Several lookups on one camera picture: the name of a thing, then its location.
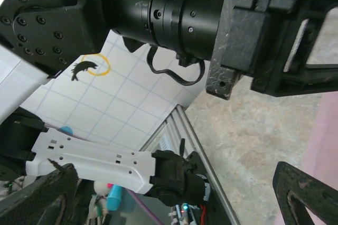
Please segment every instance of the marble floor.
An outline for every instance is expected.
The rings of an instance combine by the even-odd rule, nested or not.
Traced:
[[[311,63],[338,63],[338,10],[325,22]],[[243,78],[230,101],[201,93],[186,113],[243,225],[274,224],[279,161],[300,167],[321,95],[274,98]]]

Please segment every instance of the pink surface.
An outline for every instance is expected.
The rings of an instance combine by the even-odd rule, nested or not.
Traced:
[[[338,92],[323,95],[307,145],[302,170],[338,189]],[[325,224],[313,216],[316,225]],[[275,225],[284,224],[279,215]]]

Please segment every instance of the white plastic bracket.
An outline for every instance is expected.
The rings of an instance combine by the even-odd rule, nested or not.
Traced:
[[[48,81],[48,74],[0,45],[0,124]]]
[[[136,152],[105,146],[68,136],[49,128],[41,133],[32,151],[33,161],[26,162],[26,173],[46,175],[55,170],[48,158],[60,165],[72,163],[79,178],[120,185],[140,194],[147,193],[155,175],[155,158],[148,151]]]

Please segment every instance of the white grid paper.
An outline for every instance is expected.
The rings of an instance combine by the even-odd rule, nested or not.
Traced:
[[[80,72],[79,81],[72,82],[71,69],[80,57],[56,80],[40,87],[22,107],[49,124],[69,126],[75,135],[90,141],[139,149],[176,104],[188,106],[196,98],[206,80],[205,74],[198,84],[183,87],[168,76],[153,74],[146,64],[148,49],[147,45],[129,53],[122,38],[110,32],[101,52],[111,64],[108,75],[94,77]],[[87,60],[99,66],[93,71],[107,69],[99,57]],[[199,75],[197,65],[178,66],[175,53],[167,49],[158,50],[154,67],[170,68],[188,80]]]

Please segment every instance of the black cylindrical motor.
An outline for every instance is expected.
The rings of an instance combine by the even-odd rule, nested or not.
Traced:
[[[223,0],[111,0],[111,28],[180,55],[210,60]]]

